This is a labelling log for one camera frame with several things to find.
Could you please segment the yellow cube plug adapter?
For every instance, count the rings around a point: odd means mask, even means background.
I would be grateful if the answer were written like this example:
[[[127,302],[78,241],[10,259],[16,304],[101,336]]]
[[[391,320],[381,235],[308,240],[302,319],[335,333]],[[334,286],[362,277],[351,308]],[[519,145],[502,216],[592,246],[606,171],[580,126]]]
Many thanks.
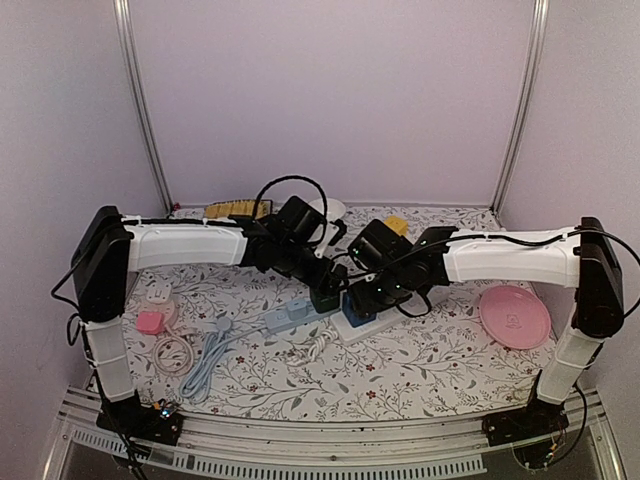
[[[384,224],[399,236],[405,237],[408,234],[408,222],[403,218],[392,215],[384,220]]]

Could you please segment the light blue cube adapter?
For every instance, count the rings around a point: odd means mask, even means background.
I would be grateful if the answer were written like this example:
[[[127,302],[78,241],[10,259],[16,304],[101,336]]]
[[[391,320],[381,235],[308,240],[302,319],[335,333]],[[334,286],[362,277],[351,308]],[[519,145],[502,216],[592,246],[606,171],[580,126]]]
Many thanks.
[[[367,315],[357,314],[354,310],[353,300],[348,293],[344,293],[342,297],[342,313],[352,328],[358,328],[369,324],[377,318],[376,313]]]

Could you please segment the white long power strip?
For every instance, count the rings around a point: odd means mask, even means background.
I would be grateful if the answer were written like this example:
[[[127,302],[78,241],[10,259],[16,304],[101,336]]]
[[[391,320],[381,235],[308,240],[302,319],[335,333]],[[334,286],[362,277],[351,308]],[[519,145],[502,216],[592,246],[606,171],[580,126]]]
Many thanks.
[[[405,320],[408,320],[407,316],[396,309],[392,309],[380,313],[374,320],[358,327],[353,327],[342,312],[331,315],[329,324],[336,331],[341,343],[345,346],[350,346]]]

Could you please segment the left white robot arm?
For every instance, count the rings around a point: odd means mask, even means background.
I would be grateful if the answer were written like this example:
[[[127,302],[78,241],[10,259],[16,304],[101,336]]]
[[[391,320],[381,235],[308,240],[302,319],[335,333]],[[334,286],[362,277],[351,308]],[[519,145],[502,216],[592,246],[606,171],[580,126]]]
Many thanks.
[[[128,434],[148,426],[148,412],[132,398],[122,333],[130,273],[167,265],[218,264],[273,270],[332,298],[346,270],[320,247],[334,235],[326,210],[297,196],[276,213],[231,215],[225,220],[126,217],[114,206],[94,216],[78,245],[65,281],[75,290],[70,305],[83,324],[90,359],[111,419]]]

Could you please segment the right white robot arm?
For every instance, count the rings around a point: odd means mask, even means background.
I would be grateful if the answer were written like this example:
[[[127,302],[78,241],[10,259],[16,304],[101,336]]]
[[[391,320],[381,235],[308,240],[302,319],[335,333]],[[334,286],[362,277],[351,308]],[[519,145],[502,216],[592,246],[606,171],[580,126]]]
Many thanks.
[[[554,405],[566,400],[604,341],[635,310],[624,305],[622,269],[612,247],[619,241],[594,217],[555,231],[429,227],[414,242],[373,221],[348,247],[364,270],[353,275],[346,298],[355,315],[369,317],[452,283],[525,281],[575,289],[572,316],[538,376],[534,400],[517,415],[521,432],[537,436],[554,422]]]

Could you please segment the light blue charger plug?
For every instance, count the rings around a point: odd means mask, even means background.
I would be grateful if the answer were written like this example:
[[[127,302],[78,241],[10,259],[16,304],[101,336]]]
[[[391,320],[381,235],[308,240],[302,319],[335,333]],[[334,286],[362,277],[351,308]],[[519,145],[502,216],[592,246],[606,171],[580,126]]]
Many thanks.
[[[291,300],[286,304],[286,311],[291,322],[301,320],[309,313],[308,301],[304,298]]]

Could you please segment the dark green cube socket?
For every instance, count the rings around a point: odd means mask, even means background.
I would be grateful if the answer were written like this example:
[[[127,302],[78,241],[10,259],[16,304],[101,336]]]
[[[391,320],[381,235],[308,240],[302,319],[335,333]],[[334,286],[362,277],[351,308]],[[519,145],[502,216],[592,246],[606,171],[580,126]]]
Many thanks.
[[[341,307],[341,292],[339,288],[311,288],[309,297],[313,308],[318,314],[337,311]]]

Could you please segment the white plug adapter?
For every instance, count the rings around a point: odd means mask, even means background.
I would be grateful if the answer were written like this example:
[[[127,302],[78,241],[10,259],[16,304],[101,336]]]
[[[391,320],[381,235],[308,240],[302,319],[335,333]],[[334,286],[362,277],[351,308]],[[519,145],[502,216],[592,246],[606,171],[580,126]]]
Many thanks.
[[[164,305],[172,300],[172,285],[168,282],[154,282],[146,293],[146,301],[153,305]]]

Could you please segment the pink square plug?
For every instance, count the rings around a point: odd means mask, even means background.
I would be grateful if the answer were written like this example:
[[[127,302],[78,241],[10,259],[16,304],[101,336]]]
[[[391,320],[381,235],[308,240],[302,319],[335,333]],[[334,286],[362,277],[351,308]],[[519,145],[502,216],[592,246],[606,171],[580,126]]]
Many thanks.
[[[142,311],[136,318],[136,329],[146,335],[158,335],[164,331],[164,314],[157,311]]]

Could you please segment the black and tan mat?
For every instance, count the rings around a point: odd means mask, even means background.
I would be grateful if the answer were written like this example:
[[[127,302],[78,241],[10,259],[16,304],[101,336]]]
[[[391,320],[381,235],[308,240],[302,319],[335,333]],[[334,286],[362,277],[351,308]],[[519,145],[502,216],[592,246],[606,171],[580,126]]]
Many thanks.
[[[254,199],[231,200],[216,202],[204,209],[204,217],[208,219],[229,218],[233,215],[251,216],[254,208],[256,217],[261,218],[272,213],[273,202],[271,200]]]

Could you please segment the white ceramic bowl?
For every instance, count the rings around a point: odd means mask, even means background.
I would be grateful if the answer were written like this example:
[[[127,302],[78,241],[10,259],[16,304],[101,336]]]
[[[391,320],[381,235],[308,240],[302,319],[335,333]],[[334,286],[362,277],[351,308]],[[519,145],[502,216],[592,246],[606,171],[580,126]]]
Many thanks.
[[[330,222],[342,219],[346,214],[346,206],[341,201],[333,198],[327,199],[326,208],[321,198],[311,201],[309,205]]]

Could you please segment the pink plastic plate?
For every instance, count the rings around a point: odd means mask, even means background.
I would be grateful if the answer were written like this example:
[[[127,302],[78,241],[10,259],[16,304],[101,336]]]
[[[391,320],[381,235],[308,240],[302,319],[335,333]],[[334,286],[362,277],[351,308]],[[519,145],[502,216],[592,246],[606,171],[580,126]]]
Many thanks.
[[[529,350],[549,339],[548,309],[536,295],[521,287],[502,285],[486,290],[478,310],[484,330],[502,346]]]

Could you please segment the pink round power strip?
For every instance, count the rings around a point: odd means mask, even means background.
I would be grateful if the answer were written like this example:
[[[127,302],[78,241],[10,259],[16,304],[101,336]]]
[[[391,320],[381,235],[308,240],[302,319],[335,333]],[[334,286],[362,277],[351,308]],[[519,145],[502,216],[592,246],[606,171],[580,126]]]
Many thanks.
[[[153,305],[148,303],[146,299],[144,299],[141,303],[141,308],[139,313],[142,311],[157,311],[157,312],[163,313],[164,314],[164,331],[166,330],[167,327],[172,327],[175,324],[178,317],[178,309],[173,296],[172,296],[172,300],[169,303],[166,303],[164,305]]]

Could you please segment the front aluminium rail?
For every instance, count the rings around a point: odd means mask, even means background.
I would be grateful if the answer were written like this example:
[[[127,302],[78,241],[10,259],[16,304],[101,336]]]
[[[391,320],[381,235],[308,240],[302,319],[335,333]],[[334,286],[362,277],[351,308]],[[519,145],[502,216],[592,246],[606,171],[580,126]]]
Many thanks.
[[[623,479],[627,473],[595,390],[567,401],[558,464],[522,466],[523,443],[492,446],[479,414],[309,423],[185,417],[174,446],[144,443],[149,479]]]

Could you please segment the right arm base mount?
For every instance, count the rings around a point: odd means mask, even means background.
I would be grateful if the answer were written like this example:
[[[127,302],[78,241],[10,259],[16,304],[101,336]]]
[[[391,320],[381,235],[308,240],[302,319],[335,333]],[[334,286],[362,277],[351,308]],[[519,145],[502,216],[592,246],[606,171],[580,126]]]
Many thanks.
[[[514,457],[522,467],[539,470],[554,460],[560,438],[568,426],[563,405],[534,399],[526,406],[484,416],[481,428],[490,446],[514,445],[543,437],[540,442],[513,449]]]

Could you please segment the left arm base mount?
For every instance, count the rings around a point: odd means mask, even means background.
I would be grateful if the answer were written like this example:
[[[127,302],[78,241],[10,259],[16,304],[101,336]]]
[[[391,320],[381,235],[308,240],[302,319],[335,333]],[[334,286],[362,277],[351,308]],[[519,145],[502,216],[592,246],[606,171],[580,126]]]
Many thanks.
[[[177,408],[163,404],[159,408],[143,405],[138,396],[111,402],[103,400],[96,425],[126,438],[176,446],[184,416]]]

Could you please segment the left aluminium frame post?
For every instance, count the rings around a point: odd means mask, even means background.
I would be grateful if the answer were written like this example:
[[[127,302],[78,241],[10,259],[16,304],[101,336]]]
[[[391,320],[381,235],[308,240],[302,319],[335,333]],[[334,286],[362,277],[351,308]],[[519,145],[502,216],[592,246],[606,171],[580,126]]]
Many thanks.
[[[115,0],[113,2],[117,33],[127,72],[137,121],[140,127],[144,149],[150,164],[150,170],[161,205],[166,213],[173,211],[173,198],[165,169],[162,165],[156,138],[154,135],[150,111],[148,108],[143,79],[138,60],[132,24],[130,2]]]

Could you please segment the aluminium frame post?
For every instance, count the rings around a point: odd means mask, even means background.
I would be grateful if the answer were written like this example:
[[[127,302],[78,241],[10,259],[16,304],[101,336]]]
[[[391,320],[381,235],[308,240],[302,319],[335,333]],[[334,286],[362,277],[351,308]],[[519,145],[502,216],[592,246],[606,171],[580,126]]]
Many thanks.
[[[162,165],[156,138],[154,135],[150,111],[148,108],[143,79],[138,60],[132,24],[130,2],[115,0],[113,2],[117,33],[127,72],[137,121],[140,127],[144,149],[150,164],[150,170],[161,205],[166,213],[173,211],[173,198],[165,169]]]
[[[518,156],[526,130],[531,102],[543,56],[550,2],[535,0],[524,62],[524,71],[518,95],[515,116],[508,136],[505,156],[498,183],[490,205],[491,211],[499,218],[503,211],[514,177]]]

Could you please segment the right aluminium frame post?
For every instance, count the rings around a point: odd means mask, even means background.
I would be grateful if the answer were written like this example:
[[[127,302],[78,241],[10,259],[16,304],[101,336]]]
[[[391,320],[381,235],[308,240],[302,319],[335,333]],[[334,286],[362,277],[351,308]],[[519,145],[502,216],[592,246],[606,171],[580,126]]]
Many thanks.
[[[515,116],[508,136],[505,156],[498,183],[490,205],[491,211],[499,218],[503,211],[514,177],[518,156],[526,130],[531,102],[543,56],[550,2],[535,0],[524,62],[524,71],[518,95]]]

